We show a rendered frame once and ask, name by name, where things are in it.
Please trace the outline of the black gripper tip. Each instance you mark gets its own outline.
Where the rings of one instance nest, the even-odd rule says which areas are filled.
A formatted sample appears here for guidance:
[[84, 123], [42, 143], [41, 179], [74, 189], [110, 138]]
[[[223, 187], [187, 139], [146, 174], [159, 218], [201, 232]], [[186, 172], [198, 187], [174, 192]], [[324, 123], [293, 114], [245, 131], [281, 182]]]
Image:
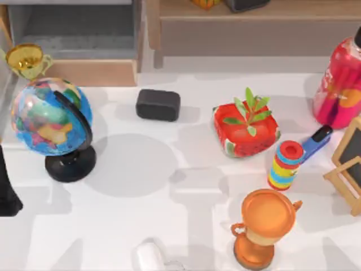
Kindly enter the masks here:
[[0, 145], [0, 217], [14, 217], [23, 209], [23, 203], [8, 177], [6, 162]]

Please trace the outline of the stack of coloured rings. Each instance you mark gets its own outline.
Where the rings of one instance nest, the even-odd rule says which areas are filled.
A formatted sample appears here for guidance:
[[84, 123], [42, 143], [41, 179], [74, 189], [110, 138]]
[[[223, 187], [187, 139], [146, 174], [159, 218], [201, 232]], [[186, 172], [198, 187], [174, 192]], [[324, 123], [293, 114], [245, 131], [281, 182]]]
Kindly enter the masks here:
[[304, 156], [302, 146], [296, 141], [283, 141], [278, 145], [267, 181], [275, 190], [284, 191], [291, 187]]

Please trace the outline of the gold trophy cup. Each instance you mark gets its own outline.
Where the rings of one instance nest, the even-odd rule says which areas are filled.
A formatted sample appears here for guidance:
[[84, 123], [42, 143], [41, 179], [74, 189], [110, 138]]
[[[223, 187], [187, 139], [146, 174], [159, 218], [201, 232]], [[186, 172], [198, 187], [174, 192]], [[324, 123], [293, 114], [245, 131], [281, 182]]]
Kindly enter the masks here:
[[52, 57], [44, 54], [42, 48], [33, 43], [19, 44], [8, 52], [0, 50], [0, 56], [15, 74], [29, 81], [45, 75], [53, 64]]

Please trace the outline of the red plant pot with plant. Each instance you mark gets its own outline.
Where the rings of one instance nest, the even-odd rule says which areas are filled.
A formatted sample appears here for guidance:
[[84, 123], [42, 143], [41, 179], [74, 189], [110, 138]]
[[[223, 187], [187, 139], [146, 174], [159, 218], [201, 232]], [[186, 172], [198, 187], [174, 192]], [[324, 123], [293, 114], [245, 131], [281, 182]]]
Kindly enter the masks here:
[[234, 158], [256, 155], [276, 143], [281, 132], [268, 108], [269, 97], [245, 89], [245, 99], [213, 108], [213, 124], [225, 153]]

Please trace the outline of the grey drawer inside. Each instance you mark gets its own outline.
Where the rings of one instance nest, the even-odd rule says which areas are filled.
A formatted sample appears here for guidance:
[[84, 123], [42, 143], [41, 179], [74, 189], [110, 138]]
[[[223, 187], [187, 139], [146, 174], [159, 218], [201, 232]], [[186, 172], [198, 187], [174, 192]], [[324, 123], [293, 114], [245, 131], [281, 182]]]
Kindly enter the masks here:
[[142, 0], [0, 0], [14, 45], [54, 59], [135, 59]]

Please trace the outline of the bronze trophy cup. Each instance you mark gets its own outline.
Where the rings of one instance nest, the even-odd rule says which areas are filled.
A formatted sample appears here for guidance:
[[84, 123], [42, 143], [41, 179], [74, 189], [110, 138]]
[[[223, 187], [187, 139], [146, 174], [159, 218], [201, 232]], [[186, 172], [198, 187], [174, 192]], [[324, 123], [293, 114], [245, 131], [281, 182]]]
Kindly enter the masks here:
[[243, 221], [231, 226], [237, 262], [249, 270], [267, 268], [274, 258], [276, 242], [291, 231], [302, 204], [301, 200], [292, 203], [276, 190], [249, 193], [241, 204]]

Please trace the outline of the wooden open shelf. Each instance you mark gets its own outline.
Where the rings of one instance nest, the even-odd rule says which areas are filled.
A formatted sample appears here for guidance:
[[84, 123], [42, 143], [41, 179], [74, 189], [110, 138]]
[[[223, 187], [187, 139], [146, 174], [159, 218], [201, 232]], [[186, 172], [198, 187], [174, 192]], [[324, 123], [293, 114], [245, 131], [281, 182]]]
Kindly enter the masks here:
[[321, 70], [342, 39], [361, 26], [361, 0], [270, 0], [234, 13], [191, 0], [144, 0], [155, 65], [164, 57], [238, 62], [255, 69]]

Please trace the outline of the pink and red bottle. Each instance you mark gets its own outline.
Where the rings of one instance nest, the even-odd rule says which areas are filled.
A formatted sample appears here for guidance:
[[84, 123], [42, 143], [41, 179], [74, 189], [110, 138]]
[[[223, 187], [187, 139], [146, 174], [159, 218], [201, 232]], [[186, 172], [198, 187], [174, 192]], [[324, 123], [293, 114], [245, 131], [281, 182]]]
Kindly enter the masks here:
[[312, 101], [318, 123], [347, 127], [361, 114], [361, 26], [333, 51]]

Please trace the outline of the orange patterned box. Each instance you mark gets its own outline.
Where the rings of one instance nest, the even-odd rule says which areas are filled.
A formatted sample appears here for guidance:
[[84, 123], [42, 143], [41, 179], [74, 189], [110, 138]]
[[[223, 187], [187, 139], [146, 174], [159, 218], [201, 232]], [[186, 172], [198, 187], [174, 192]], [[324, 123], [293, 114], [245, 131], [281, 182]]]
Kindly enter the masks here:
[[202, 8], [204, 10], [209, 10], [212, 7], [218, 5], [222, 2], [222, 0], [190, 0], [197, 7]]

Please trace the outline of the blue globe on black stand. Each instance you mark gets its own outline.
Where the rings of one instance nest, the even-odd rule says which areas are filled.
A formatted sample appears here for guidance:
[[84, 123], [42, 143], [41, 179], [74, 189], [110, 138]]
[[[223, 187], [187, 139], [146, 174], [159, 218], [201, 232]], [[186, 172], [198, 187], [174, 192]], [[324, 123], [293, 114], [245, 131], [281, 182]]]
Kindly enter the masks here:
[[62, 78], [28, 83], [15, 97], [11, 126], [22, 143], [45, 156], [45, 169], [56, 181], [85, 178], [95, 167], [93, 113], [80, 87]]

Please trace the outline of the dark grey rounded object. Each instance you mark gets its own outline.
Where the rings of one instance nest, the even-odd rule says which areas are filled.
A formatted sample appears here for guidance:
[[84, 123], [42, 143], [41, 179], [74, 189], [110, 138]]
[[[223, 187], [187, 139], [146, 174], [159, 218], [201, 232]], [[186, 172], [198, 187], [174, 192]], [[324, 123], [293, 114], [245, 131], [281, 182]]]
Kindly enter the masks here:
[[270, 0], [224, 0], [233, 13], [245, 12], [267, 5]]

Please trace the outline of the wooden framed blackboard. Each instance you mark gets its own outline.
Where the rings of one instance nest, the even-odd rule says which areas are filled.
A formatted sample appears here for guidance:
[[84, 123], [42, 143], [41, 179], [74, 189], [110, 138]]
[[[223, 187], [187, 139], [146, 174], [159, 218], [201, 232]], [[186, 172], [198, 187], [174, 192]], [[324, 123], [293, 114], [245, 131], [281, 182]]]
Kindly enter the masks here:
[[361, 214], [361, 116], [353, 118], [335, 149], [335, 169], [326, 173], [328, 180], [351, 208], [351, 215]]

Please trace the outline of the white computer mouse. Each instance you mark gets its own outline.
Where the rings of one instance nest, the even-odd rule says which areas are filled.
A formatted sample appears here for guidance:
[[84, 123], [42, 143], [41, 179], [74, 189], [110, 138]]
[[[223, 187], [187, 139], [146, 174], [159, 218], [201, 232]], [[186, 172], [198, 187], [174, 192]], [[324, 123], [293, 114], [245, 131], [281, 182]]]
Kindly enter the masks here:
[[133, 250], [134, 271], [166, 271], [164, 258], [153, 239], [145, 239]]

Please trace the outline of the blue stapler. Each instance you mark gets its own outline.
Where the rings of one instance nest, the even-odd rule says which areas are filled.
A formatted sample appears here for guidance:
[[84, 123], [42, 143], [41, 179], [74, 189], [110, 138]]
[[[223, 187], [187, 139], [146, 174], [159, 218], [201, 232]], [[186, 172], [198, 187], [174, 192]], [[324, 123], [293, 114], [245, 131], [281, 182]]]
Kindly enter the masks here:
[[301, 143], [303, 148], [303, 158], [301, 164], [323, 148], [330, 141], [332, 133], [333, 129], [331, 126], [323, 125], [311, 137], [304, 140]]

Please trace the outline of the pale wooden drawer front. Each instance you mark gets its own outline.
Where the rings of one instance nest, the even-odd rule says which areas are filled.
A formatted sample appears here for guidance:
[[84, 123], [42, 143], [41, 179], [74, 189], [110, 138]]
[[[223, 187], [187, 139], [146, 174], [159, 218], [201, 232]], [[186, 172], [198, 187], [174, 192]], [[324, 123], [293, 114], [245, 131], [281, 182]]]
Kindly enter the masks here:
[[134, 59], [58, 59], [45, 76], [63, 78], [77, 86], [120, 87], [135, 86], [137, 74]]

